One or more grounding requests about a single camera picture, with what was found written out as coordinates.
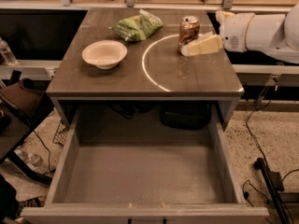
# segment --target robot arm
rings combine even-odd
[[[284,62],[299,63],[299,5],[287,16],[238,13],[219,23],[225,49],[257,50]]]

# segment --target chair leg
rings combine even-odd
[[[7,156],[10,161],[12,161],[24,174],[34,181],[50,185],[52,178],[47,175],[39,174],[31,170],[26,163],[24,163],[15,152],[10,152]]]

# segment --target black chair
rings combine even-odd
[[[54,105],[46,91],[35,89],[31,79],[13,81],[16,78],[12,77],[14,78],[9,84],[0,89],[0,109],[9,120],[7,126],[0,131],[0,163],[9,159],[31,179],[49,185],[51,177],[31,170],[14,150],[53,111]]]

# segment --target brown can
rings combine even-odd
[[[180,52],[181,47],[187,45],[193,40],[198,38],[199,34],[199,19],[194,16],[183,17],[178,36],[178,51]]]

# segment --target floor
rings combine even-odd
[[[263,151],[271,171],[280,172],[283,177],[289,171],[299,168],[299,103],[263,101],[259,111],[255,111],[253,101],[241,100],[225,131],[225,136],[236,170],[239,185],[249,193],[248,206],[266,206],[270,217],[262,223],[280,223],[274,205],[260,171],[253,168],[257,158],[262,157]],[[50,169],[54,169],[62,150],[62,146],[53,143],[56,129],[60,123],[57,112],[49,116],[36,129],[46,147],[50,150]],[[42,167],[48,169],[49,152],[42,146],[35,134],[31,134],[21,150],[34,152],[43,158]],[[46,196],[48,187],[31,181],[25,176],[16,175],[1,168],[5,179],[18,191],[19,201],[35,196]],[[299,172],[288,175],[283,182],[289,192],[299,192]],[[290,223],[299,223],[299,205],[288,204]]]

